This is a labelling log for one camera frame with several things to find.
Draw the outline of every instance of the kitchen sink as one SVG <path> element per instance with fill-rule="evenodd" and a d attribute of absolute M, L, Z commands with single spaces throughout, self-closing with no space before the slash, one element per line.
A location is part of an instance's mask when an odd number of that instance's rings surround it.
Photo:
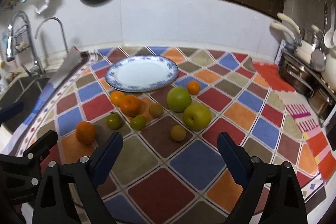
<path fill-rule="evenodd" d="M 47 72 L 43 77 L 26 76 L 18 78 L 1 98 L 0 109 L 10 106 L 16 101 L 24 103 L 22 112 L 2 124 L 10 133 L 13 133 L 31 113 L 43 88 L 53 74 L 53 72 Z"/>

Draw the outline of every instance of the plate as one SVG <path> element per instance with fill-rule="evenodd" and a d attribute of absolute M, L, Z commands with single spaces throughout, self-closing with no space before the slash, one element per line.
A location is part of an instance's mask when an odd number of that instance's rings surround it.
<path fill-rule="evenodd" d="M 116 90 L 145 92 L 172 83 L 179 74 L 177 65 L 162 56 L 140 55 L 114 63 L 106 72 L 106 82 Z"/>

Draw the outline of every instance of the white utensil handle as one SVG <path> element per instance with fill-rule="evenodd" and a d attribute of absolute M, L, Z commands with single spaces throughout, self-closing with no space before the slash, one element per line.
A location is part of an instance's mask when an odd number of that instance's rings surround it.
<path fill-rule="evenodd" d="M 293 32 L 290 29 L 288 29 L 284 24 L 281 24 L 278 22 L 272 22 L 270 26 L 274 28 L 275 30 L 279 30 L 279 31 L 283 31 L 287 33 L 295 41 L 295 36 Z"/>
<path fill-rule="evenodd" d="M 313 29 L 314 33 L 322 32 L 322 30 L 319 27 L 317 27 L 316 25 L 314 25 L 314 24 L 311 26 L 311 28 Z"/>
<path fill-rule="evenodd" d="M 295 23 L 295 21 L 293 19 L 291 19 L 289 16 L 283 14 L 283 13 L 278 13 L 278 19 L 281 19 L 282 21 L 284 22 L 287 22 L 289 24 L 291 24 L 296 32 L 301 35 L 301 32 L 300 32 L 300 27 Z"/>

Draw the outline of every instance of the pull-down faucet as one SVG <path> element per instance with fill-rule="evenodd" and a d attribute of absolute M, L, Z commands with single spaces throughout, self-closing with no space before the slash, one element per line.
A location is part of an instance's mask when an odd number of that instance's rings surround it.
<path fill-rule="evenodd" d="M 33 76 L 35 74 L 38 75 L 43 75 L 45 73 L 41 61 L 38 58 L 37 54 L 36 54 L 36 49 L 33 43 L 33 39 L 32 39 L 32 33 L 31 33 L 31 27 L 30 27 L 30 22 L 29 22 L 29 18 L 27 16 L 27 14 L 24 11 L 18 11 L 16 12 L 13 16 L 12 19 L 10 21 L 10 24 L 8 25 L 8 42 L 7 42 L 7 50 L 6 50 L 6 56 L 7 56 L 7 62 L 13 61 L 15 59 L 15 45 L 14 45 L 14 39 L 13 39 L 13 25 L 15 20 L 21 17 L 23 19 L 23 21 L 25 22 L 26 25 L 26 31 L 27 31 L 27 35 L 28 35 L 28 42 L 29 45 L 31 47 L 31 52 L 33 54 L 33 58 L 34 58 L 34 66 L 31 69 L 27 69 L 23 64 L 21 64 L 23 66 L 23 68 L 25 69 L 25 71 L 28 73 L 29 76 Z"/>

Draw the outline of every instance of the faucet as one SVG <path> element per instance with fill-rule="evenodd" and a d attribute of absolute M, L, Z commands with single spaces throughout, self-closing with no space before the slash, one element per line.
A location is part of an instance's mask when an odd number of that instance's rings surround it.
<path fill-rule="evenodd" d="M 63 43 L 64 43 L 64 46 L 65 46 L 65 50 L 67 51 L 67 54 L 69 54 L 69 49 L 68 49 L 67 41 L 66 41 L 66 39 L 65 39 L 65 34 L 64 34 L 63 24 L 62 24 L 61 20 L 60 20 L 59 18 L 57 18 L 57 17 L 47 17 L 47 18 L 43 19 L 42 22 L 40 23 L 40 25 L 38 25 L 38 27 L 37 27 L 37 29 L 36 29 L 35 39 L 37 39 L 37 34 L 38 34 L 38 32 L 39 32 L 39 30 L 40 30 L 42 24 L 43 24 L 44 22 L 46 22 L 47 20 L 49 20 L 49 19 L 56 20 L 56 21 L 59 23 L 59 25 L 60 25 L 60 27 L 61 27 L 62 38 L 63 38 Z"/>
<path fill-rule="evenodd" d="M 7 56 L 7 62 L 13 61 L 15 59 L 15 53 L 14 53 L 14 49 L 15 49 L 15 45 L 14 45 L 14 41 L 13 41 L 13 33 L 14 33 L 14 29 L 13 29 L 13 25 L 15 20 L 21 17 L 23 19 L 23 21 L 25 22 L 26 25 L 26 31 L 27 31 L 27 35 L 28 35 L 28 42 L 29 45 L 31 47 L 31 52 L 33 54 L 33 58 L 34 58 L 34 66 L 28 70 L 23 64 L 22 67 L 25 69 L 25 71 L 28 73 L 29 76 L 33 76 L 35 74 L 38 74 L 40 76 L 42 76 L 44 74 L 44 69 L 42 67 L 41 61 L 38 58 L 37 54 L 36 54 L 36 49 L 32 40 L 32 33 L 31 33 L 31 27 L 30 27 L 30 22 L 29 22 L 29 18 L 27 16 L 27 14 L 24 11 L 18 11 L 16 12 L 10 21 L 10 24 L 8 25 L 8 42 L 7 42 L 7 50 L 6 50 L 6 56 Z"/>

